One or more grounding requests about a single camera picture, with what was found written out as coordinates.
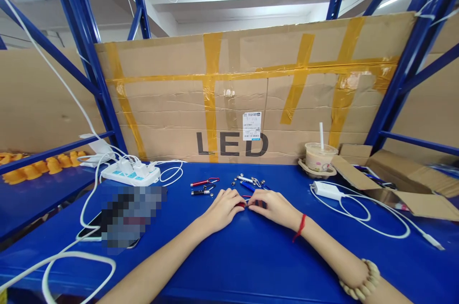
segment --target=blue work surface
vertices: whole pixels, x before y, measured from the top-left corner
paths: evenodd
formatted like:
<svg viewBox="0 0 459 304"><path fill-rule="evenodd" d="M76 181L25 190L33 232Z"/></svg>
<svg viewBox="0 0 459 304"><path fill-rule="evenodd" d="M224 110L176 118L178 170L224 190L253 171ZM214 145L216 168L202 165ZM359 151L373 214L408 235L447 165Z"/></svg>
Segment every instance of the blue work surface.
<svg viewBox="0 0 459 304"><path fill-rule="evenodd" d="M167 202L137 247L113 257L117 263L115 274L99 296L204 213L213 199L208 195L191 196L190 183L219 177L217 194L219 189L229 186L235 175L244 173L266 180L271 189L281 192L343 246L358 257L375 262L382 275L414 303L458 302L459 228L450 222L414 218L446 248L439 251L414 229L406 239L391 239L330 210L312 196L311 180L297 166L185 163L183 169L184 175L169 186ZM121 184L106 181L102 186L108 185ZM240 194L250 195L239 183L236 188ZM97 193L87 207L86 222L101 209L102 197ZM85 197L79 199L1 253L0 281L6 282L74 241L81 230L78 217L84 201ZM386 210L370 201L361 201L371 212L373 227L391 234L404 232L401 223ZM343 203L351 213L364 215L362 208L351 200L344 199ZM354 303L340 288L331 268L304 240L297 239L292 244L294 234L249 210L238 213L228 227L191 253L161 296L240 303ZM81 242L72 250L107 255L100 242ZM16 286L39 291L43 272L44 268L31 273ZM54 293L87 296L108 273L106 264L58 260L51 271L50 288Z"/></svg>
<svg viewBox="0 0 459 304"><path fill-rule="evenodd" d="M0 241L94 182L94 169L76 167L17 185L0 182Z"/></svg>

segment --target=red string bracelet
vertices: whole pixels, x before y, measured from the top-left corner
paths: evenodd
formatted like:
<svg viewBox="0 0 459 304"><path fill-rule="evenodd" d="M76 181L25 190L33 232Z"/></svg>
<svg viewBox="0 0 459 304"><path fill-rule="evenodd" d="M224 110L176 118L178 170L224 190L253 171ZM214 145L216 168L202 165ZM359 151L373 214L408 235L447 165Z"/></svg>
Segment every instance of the red string bracelet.
<svg viewBox="0 0 459 304"><path fill-rule="evenodd" d="M295 243L295 239L301 235L301 231L304 229L305 224L306 224L306 215L303 214L303 218L301 218L300 229L298 229L298 232L296 233L295 237L293 237L292 243Z"/></svg>

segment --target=orange objects on shelf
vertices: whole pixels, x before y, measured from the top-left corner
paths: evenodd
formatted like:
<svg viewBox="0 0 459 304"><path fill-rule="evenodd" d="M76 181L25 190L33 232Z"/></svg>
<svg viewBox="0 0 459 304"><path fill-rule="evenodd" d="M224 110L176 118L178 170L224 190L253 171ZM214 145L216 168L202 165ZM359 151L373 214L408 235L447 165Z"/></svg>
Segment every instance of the orange objects on shelf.
<svg viewBox="0 0 459 304"><path fill-rule="evenodd" d="M47 161L50 175L54 175L62 171L61 164L56 158L50 157L50 158L47 158L46 161Z"/></svg>
<svg viewBox="0 0 459 304"><path fill-rule="evenodd" d="M36 178L39 178L42 175L42 173L39 172L38 169L35 168L33 165L26 165L22 168L22 171L24 171L27 180L35 180Z"/></svg>
<svg viewBox="0 0 459 304"><path fill-rule="evenodd" d="M16 185L26 180L25 175L20 170L13 170L12 172L3 175L3 179L6 183Z"/></svg>
<svg viewBox="0 0 459 304"><path fill-rule="evenodd" d="M0 165L5 165L11 162L11 154L5 155L1 160L0 160Z"/></svg>
<svg viewBox="0 0 459 304"><path fill-rule="evenodd" d="M86 156L86 152L84 151L78 151L78 157L83 157Z"/></svg>
<svg viewBox="0 0 459 304"><path fill-rule="evenodd" d="M5 164L8 164L9 162L11 162L11 156L12 156L11 153L10 153L10 154L6 154L5 156L3 156L3 158L0 160L0 165L5 165ZM8 181L8 177L5 176L5 175L6 175L6 174L3 174L3 175L2 175L2 178L3 178L3 180L4 180L6 183L8 183L8 182L9 182L9 181Z"/></svg>
<svg viewBox="0 0 459 304"><path fill-rule="evenodd" d="M73 167L80 166L81 162L78 160L78 155L70 153L70 161L72 162Z"/></svg>
<svg viewBox="0 0 459 304"><path fill-rule="evenodd" d="M61 167L63 168L70 168L72 166L72 162L70 162L70 158L66 154L60 154L57 156Z"/></svg>
<svg viewBox="0 0 459 304"><path fill-rule="evenodd" d="M12 156L11 161L14 162L14 161L18 161L20 159L22 159L22 153L17 153L14 156Z"/></svg>
<svg viewBox="0 0 459 304"><path fill-rule="evenodd" d="M49 171L48 167L46 166L46 163L44 161L38 161L33 164L35 168L42 174L47 173Z"/></svg>

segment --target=white charging adapter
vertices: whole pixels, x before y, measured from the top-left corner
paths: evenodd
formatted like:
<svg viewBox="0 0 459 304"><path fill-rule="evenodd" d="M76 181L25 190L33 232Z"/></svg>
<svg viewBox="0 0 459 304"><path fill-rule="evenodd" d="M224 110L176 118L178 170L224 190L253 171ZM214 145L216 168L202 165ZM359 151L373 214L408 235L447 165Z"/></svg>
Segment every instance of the white charging adapter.
<svg viewBox="0 0 459 304"><path fill-rule="evenodd" d="M340 192L338 187L323 182L314 181L312 188L317 195L327 197L333 200L340 200L344 193Z"/></svg>
<svg viewBox="0 0 459 304"><path fill-rule="evenodd" d="M134 171L131 162L129 162L129 160L127 159L122 159L121 161L119 161L118 167L125 174L131 174Z"/></svg>
<svg viewBox="0 0 459 304"><path fill-rule="evenodd" d="M150 173L147 169L147 166L143 163L136 163L133 166L133 168L137 176L140 176L140 177L147 177L148 174Z"/></svg>

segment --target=cardboard box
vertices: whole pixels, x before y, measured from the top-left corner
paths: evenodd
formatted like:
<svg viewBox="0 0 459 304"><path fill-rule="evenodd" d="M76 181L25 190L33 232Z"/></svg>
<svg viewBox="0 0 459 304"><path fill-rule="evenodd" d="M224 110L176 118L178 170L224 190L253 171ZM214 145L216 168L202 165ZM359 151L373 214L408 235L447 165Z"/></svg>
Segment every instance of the cardboard box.
<svg viewBox="0 0 459 304"><path fill-rule="evenodd" d="M173 38L96 50L128 150L145 160L294 164L304 144L362 144L413 13ZM260 113L246 140L243 114Z"/></svg>
<svg viewBox="0 0 459 304"><path fill-rule="evenodd" d="M383 180L395 183L399 189L395 191L379 187L341 156L335 156L332 164L352 186L386 205L395 207L402 201L414 216L459 221L459 210L445 198L459 194L459 181L441 172L380 150L366 165Z"/></svg>
<svg viewBox="0 0 459 304"><path fill-rule="evenodd" d="M367 163L371 152L372 147L369 145L343 144L339 151L339 155L350 164L364 166Z"/></svg>

